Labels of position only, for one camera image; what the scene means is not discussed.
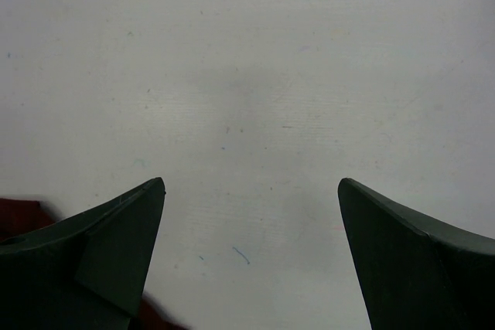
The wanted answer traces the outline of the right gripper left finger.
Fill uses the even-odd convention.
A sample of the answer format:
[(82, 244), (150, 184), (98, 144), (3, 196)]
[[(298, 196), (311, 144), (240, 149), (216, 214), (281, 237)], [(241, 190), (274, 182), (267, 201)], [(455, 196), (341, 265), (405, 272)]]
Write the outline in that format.
[(138, 314), (166, 188), (161, 178), (1, 244), (3, 329), (126, 329)]

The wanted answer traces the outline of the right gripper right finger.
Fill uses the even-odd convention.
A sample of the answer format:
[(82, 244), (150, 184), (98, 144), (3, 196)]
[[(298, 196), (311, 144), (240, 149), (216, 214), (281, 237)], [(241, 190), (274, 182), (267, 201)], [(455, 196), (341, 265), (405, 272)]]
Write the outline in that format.
[(492, 329), (494, 241), (349, 178), (338, 199), (373, 329)]

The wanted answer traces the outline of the dark red t-shirt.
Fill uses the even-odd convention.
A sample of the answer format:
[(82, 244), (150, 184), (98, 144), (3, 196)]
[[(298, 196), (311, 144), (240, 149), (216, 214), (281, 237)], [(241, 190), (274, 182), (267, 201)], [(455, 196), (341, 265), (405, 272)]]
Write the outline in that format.
[[(2, 242), (50, 226), (55, 222), (55, 214), (43, 207), (39, 201), (1, 199)], [(138, 317), (130, 321), (128, 329), (173, 330), (187, 329), (187, 327), (173, 319), (150, 295), (144, 294)]]

